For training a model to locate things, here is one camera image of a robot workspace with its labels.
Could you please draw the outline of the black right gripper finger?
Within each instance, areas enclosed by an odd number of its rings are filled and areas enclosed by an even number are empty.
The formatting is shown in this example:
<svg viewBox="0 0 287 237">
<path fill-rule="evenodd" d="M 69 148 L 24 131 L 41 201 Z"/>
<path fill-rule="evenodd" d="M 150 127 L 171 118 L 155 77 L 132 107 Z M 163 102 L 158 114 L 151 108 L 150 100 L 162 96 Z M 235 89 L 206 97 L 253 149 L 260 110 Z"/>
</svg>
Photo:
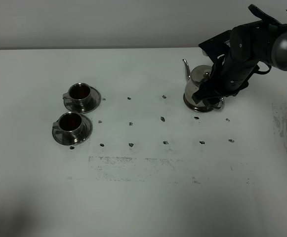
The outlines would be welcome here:
<svg viewBox="0 0 287 237">
<path fill-rule="evenodd" d="M 266 24 L 270 24 L 270 25 L 280 25 L 281 24 L 278 20 L 276 20 L 275 18 L 266 14 L 261 9 L 259 9 L 257 6 L 255 6 L 254 4 L 250 4 L 248 6 L 248 9 L 255 17 L 259 18 L 260 20 L 262 20 Z"/>
<path fill-rule="evenodd" d="M 192 95 L 192 99 L 196 104 L 203 102 L 204 104 L 216 105 L 220 102 L 219 95 L 213 83 L 202 83 Z"/>
</svg>

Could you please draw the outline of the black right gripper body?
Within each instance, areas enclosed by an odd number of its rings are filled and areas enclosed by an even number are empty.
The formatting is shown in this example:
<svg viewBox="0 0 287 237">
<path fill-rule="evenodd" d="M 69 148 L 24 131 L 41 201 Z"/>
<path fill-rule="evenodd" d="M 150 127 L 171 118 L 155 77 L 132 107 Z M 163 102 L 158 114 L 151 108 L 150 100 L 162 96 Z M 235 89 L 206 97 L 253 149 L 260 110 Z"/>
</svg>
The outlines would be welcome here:
<svg viewBox="0 0 287 237">
<path fill-rule="evenodd" d="M 230 34 L 230 49 L 224 63 L 208 83 L 211 98 L 236 95 L 248 86 L 258 71 L 257 63 L 273 67 L 271 54 L 276 39 L 287 32 L 287 24 L 248 23 L 235 27 Z"/>
</svg>

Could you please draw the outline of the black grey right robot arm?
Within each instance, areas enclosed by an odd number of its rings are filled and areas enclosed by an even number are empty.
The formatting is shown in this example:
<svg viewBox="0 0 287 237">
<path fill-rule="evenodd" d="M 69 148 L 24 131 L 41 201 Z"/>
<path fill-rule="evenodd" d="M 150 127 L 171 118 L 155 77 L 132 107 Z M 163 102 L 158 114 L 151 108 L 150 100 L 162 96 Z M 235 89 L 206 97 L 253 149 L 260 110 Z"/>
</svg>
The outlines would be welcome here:
<svg viewBox="0 0 287 237">
<path fill-rule="evenodd" d="M 259 21 L 239 25 L 200 43 L 213 67 L 209 79 L 192 95 L 194 102 L 217 102 L 221 97 L 236 96 L 248 87 L 253 74 L 268 73 L 260 71 L 259 62 L 269 69 L 287 71 L 287 24 L 254 4 L 248 9 Z"/>
</svg>

